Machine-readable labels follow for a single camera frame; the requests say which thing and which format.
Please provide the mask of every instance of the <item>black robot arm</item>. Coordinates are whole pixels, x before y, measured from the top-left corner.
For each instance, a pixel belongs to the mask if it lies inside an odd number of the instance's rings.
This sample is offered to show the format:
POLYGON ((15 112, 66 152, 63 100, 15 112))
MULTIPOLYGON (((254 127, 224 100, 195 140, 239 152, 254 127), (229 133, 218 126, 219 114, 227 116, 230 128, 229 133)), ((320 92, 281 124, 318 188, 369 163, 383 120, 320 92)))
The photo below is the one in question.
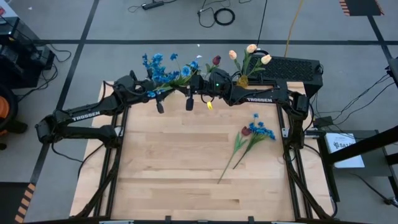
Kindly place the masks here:
POLYGON ((113 116, 121 114, 126 106, 137 103, 147 103, 149 100, 157 101, 157 110, 164 112, 161 102, 171 92, 178 90, 188 97, 187 110, 193 109, 193 95, 206 95, 219 97, 230 105, 240 105, 245 102, 276 103, 281 105, 284 111, 292 118, 293 126, 289 129, 289 144, 297 149, 303 148, 304 133, 303 121, 308 116, 308 98, 297 92, 291 92, 280 88, 268 90, 247 90, 235 86, 231 77, 223 70, 215 69, 208 81, 200 75, 193 75, 189 86, 173 86, 170 90, 149 96, 148 92, 157 91, 156 84, 151 79, 138 81, 134 73, 117 80, 112 85, 113 93, 102 97, 98 103, 77 107, 69 110, 55 110, 53 114, 46 116, 36 125, 39 141, 42 143, 55 143, 65 138, 71 139, 99 139, 105 146, 117 147, 118 135, 110 125, 101 128, 68 127, 69 124, 93 118, 99 115, 113 116))

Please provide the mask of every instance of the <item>gray carpet floor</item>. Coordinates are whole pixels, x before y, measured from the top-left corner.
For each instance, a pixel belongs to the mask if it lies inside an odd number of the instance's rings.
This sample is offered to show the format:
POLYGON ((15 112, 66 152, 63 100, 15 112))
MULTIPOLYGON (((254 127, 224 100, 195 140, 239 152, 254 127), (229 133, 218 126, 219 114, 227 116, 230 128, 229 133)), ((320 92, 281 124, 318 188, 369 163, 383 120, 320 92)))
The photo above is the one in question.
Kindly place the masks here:
MULTIPOLYGON (((374 17, 385 40, 398 40, 398 2, 378 0, 385 15, 374 17)), ((30 128, 22 135, 2 137, 8 149, 0 152, 1 182, 29 182, 41 144, 38 142, 34 124, 50 114, 58 102, 65 79, 73 63, 78 40, 82 37, 94 0, 13 0, 11 7, 19 17, 41 38, 48 40, 75 40, 74 44, 56 44, 58 49, 70 50, 72 57, 64 63, 56 63, 59 74, 50 86, 37 91, 20 103, 21 121, 30 128)), ((210 62, 214 55, 228 58, 228 51, 242 52, 246 44, 202 44, 208 39, 257 39, 265 1, 253 0, 239 4, 231 0, 230 8, 236 20, 230 26, 215 25, 206 29, 199 25, 197 11, 203 1, 179 0, 162 7, 131 13, 130 6, 139 6, 145 0, 99 0, 88 40, 198 40, 194 44, 85 44, 76 64, 64 108, 92 103, 97 100, 101 81, 113 81, 127 75, 133 69, 138 78, 144 78, 145 70, 141 56, 162 52, 170 55, 177 52, 185 58, 202 55, 203 63, 210 62)), ((262 40, 285 40, 298 8, 298 0, 268 0, 262 30, 262 40)), ((214 9, 220 3, 211 5, 214 9)), ((212 23, 206 11, 201 16, 205 25, 212 23)), ((220 14, 221 20, 229 15, 220 14)), ((337 0, 305 0, 294 27, 292 40, 377 40, 367 17, 348 17, 343 14, 337 0)), ((283 56, 285 46, 265 45, 260 48, 271 55, 283 56)), ((393 57, 398 56, 398 46, 388 46, 393 57)), ((57 53, 60 58, 67 54, 57 53)), ((351 99, 370 87, 386 74, 387 66, 383 51, 378 45, 295 45, 289 47, 289 57, 321 61, 325 73, 324 86, 318 95, 318 110, 341 110, 351 99)), ((223 68, 232 72, 230 60, 223 61, 223 68)), ((350 111, 365 105, 378 94, 388 80, 363 96, 350 111)), ((397 88, 388 88, 374 103, 361 110, 340 127, 342 129, 378 129, 384 131, 396 125, 398 110, 397 88)), ((90 120, 80 125, 89 126, 90 120)), ((56 148, 71 157, 81 159, 86 141, 65 140, 56 148)), ((386 147, 388 153, 398 152, 398 147, 386 147)), ((67 218, 77 182, 79 163, 66 160, 49 151, 37 183, 37 189, 29 207, 26 222, 67 218)), ((387 178, 366 178, 384 195, 393 196, 387 178)), ((353 222, 396 223, 398 210, 387 206, 359 179, 344 174, 336 175, 341 202, 337 217, 353 222)))

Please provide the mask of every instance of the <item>red flower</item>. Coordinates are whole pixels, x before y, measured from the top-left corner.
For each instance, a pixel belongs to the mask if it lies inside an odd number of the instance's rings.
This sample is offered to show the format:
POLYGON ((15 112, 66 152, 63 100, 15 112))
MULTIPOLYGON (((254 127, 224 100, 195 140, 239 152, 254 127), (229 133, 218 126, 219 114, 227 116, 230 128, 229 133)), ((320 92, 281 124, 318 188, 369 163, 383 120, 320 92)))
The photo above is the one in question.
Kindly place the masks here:
POLYGON ((250 135, 250 134, 251 134, 250 128, 247 128, 246 126, 243 127, 243 129, 242 129, 242 134, 243 134, 244 136, 250 135))
POLYGON ((220 64, 220 60, 221 60, 221 57, 219 55, 215 56, 213 58, 213 65, 219 65, 220 64))

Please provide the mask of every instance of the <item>orange and black tape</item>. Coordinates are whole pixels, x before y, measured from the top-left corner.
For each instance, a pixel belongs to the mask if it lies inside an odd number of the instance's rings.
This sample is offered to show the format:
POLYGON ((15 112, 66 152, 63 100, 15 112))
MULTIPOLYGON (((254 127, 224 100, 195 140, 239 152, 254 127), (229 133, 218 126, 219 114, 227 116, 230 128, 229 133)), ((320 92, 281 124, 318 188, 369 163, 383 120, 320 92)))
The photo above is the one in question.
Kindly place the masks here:
POLYGON ((344 15, 350 16, 349 9, 345 0, 339 0, 340 6, 343 9, 344 15))
POLYGON ((21 204, 19 205, 17 215, 15 216, 15 223, 23 223, 27 209, 29 208, 30 201, 32 200, 33 193, 35 192, 36 186, 29 184, 25 190, 25 194, 22 197, 21 204))
MULTIPOLYGON (((384 12, 383 12, 383 10, 381 9, 380 4, 378 3, 377 0, 374 0, 374 2, 377 4, 377 7, 378 7, 379 10, 380 10, 380 15, 383 16, 383 15, 384 15, 384 12)), ((349 12, 349 8, 348 8, 348 6, 347 6, 346 0, 339 0, 339 3, 340 3, 341 8, 343 9, 344 15, 346 15, 346 16, 351 16, 351 13, 349 12)))

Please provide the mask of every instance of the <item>wooden table surface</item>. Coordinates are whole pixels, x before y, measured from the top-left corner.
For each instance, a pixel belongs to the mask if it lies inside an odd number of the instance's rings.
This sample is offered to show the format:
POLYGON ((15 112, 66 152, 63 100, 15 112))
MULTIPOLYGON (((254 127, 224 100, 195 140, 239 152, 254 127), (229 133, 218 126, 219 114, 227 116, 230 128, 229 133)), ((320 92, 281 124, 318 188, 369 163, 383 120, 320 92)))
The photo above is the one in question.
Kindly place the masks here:
MULTIPOLYGON (((302 83, 288 86, 305 93, 302 83)), ((245 221, 248 216, 257 221, 294 220, 276 105, 245 103, 229 107, 215 99, 214 110, 210 111, 200 96, 195 96, 193 111, 185 111, 185 100, 181 93, 173 93, 163 103, 164 114, 158 114, 155 101, 129 110, 112 218, 164 220, 171 215, 173 220, 245 221), (259 113, 259 121, 274 131, 277 140, 258 143, 232 170, 244 146, 217 184, 237 132, 253 121, 254 113, 259 113)), ((93 120, 96 127, 110 123, 109 116, 93 120)), ((305 143, 318 149, 316 140, 306 139, 305 143)), ((85 156, 100 144, 89 140, 85 156)), ((83 166, 70 215, 77 214, 98 188, 104 152, 101 149, 83 166)), ((302 161, 309 191, 332 214, 321 159, 304 148, 302 161)), ((304 217, 298 188, 297 195, 304 217)), ((101 214, 107 198, 106 192, 101 214)))

